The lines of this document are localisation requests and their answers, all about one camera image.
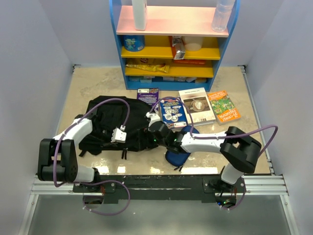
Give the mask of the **black backpack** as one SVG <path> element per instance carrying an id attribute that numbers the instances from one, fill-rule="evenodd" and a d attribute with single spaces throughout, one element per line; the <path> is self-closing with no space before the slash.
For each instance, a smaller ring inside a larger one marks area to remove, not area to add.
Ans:
<path id="1" fill-rule="evenodd" d="M 138 152 L 147 149 L 154 149 L 158 144 L 154 141 L 152 134 L 148 131 L 149 122 L 146 119 L 146 113 L 150 111 L 151 106 L 138 99 L 121 96 L 130 106 L 130 114 L 126 123 L 125 132 L 127 133 L 125 143 L 98 144 L 96 140 L 96 129 L 112 129 L 120 127 L 127 116 L 127 106 L 121 101 L 111 101 L 99 106 L 91 114 L 95 121 L 93 131 L 87 135 L 80 143 L 80 157 L 87 152 L 92 155 L 99 155 L 103 151 L 122 151 L 122 158 L 127 158 L 129 151 Z"/>

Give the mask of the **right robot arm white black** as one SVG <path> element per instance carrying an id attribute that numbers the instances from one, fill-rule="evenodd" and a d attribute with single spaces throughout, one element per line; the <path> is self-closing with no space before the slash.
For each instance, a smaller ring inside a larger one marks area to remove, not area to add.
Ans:
<path id="1" fill-rule="evenodd" d="M 218 180 L 218 187 L 223 192 L 230 192 L 245 173 L 253 173 L 261 154 L 261 144 L 234 126 L 225 132 L 198 134 L 191 131 L 174 132 L 162 121 L 156 121 L 149 125 L 148 130 L 158 145 L 175 154 L 222 154 L 228 160 Z"/>

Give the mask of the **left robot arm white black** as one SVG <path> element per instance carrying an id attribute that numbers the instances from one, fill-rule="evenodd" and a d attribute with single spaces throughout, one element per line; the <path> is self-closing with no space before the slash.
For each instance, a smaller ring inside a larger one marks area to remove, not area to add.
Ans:
<path id="1" fill-rule="evenodd" d="M 78 116 L 62 133 L 41 140 L 37 168 L 40 181 L 54 182 L 56 187 L 82 183 L 90 192 L 101 188 L 98 170 L 79 165 L 76 155 L 76 146 L 92 132 L 94 123 L 91 117 Z"/>

